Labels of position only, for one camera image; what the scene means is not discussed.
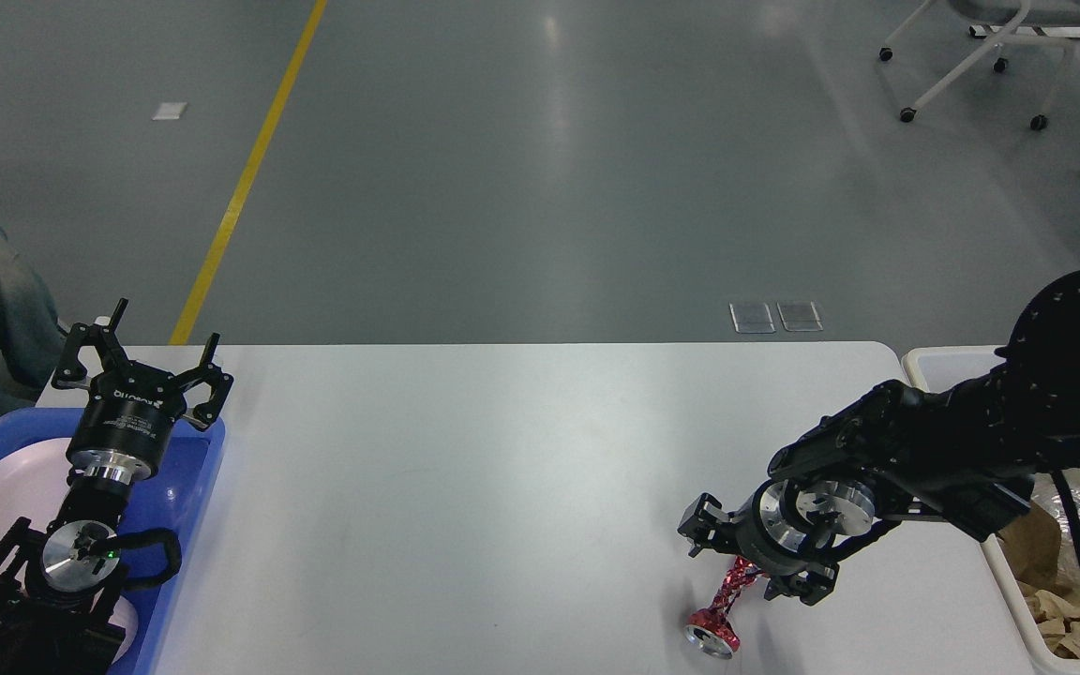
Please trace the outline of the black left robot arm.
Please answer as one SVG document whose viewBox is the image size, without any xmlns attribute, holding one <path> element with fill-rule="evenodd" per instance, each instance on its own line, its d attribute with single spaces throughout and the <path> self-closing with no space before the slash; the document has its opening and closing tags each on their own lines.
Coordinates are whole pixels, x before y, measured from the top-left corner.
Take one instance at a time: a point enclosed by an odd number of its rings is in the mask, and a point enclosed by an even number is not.
<svg viewBox="0 0 1080 675">
<path fill-rule="evenodd" d="M 183 565 L 168 527 L 121 530 L 133 488 L 154 478 L 180 420 L 206 431 L 234 383 L 210 335 L 195 367 L 174 373 L 129 357 L 117 325 L 75 323 L 52 387 L 87 402 L 66 449 L 68 491 L 46 529 L 18 517 L 0 538 L 0 674 L 104 674 L 126 637 L 112 623 L 126 591 L 166 584 Z"/>
</svg>

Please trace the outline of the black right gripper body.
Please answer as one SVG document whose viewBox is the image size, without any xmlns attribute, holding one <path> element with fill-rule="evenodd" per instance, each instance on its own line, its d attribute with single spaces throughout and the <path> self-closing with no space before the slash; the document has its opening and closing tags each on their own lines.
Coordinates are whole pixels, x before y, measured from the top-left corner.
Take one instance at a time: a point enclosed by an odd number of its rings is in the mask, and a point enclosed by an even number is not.
<svg viewBox="0 0 1080 675">
<path fill-rule="evenodd" d="M 801 492 L 788 480 L 767 480 L 732 513 L 739 555 L 772 578 L 835 580 L 828 551 L 840 514 L 831 505 L 799 508 Z"/>
</svg>

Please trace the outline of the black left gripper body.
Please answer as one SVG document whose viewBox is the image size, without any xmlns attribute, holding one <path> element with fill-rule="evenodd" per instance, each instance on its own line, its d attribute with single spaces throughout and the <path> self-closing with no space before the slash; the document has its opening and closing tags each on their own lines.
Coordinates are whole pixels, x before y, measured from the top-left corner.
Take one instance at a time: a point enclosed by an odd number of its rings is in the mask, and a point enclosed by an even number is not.
<svg viewBox="0 0 1080 675">
<path fill-rule="evenodd" d="M 91 473 L 120 470 L 126 483 L 159 475 L 177 419 L 186 411 L 184 394 L 165 399 L 131 392 L 89 394 L 78 426 L 66 447 L 73 469 Z"/>
</svg>

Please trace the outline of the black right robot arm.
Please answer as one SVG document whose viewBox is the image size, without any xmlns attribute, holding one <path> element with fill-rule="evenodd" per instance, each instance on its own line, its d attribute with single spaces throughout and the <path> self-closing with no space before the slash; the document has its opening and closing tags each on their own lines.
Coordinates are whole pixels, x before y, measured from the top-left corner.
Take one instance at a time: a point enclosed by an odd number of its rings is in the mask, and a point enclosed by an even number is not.
<svg viewBox="0 0 1080 675">
<path fill-rule="evenodd" d="M 834 590 L 841 561 L 905 521 L 947 522 L 986 541 L 1031 508 L 1036 475 L 1054 480 L 1080 569 L 1080 519 L 1064 471 L 1080 469 L 1080 270 L 1038 291 L 990 372 L 926 393 L 897 380 L 826 415 L 777 450 L 767 480 L 728 512 L 702 494 L 678 531 L 690 555 L 734 556 L 708 606 L 690 615 L 687 642 L 729 659 L 728 615 L 742 590 L 813 606 Z"/>
</svg>

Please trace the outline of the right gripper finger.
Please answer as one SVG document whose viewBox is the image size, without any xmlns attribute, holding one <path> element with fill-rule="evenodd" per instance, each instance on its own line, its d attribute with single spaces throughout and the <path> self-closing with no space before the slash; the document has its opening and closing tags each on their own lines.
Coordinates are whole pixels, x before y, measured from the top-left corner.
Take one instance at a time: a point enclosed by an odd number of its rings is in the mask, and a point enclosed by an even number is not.
<svg viewBox="0 0 1080 675">
<path fill-rule="evenodd" d="M 786 597 L 802 604 L 818 604 L 834 591 L 840 568 L 839 562 L 810 562 L 796 573 L 762 569 L 762 576 L 768 579 L 762 599 Z"/>
<path fill-rule="evenodd" d="M 681 513 L 677 534 L 689 543 L 687 556 L 696 557 L 704 550 L 742 556 L 744 546 L 739 538 L 739 521 L 747 503 L 725 510 L 712 494 L 701 494 Z"/>
</svg>

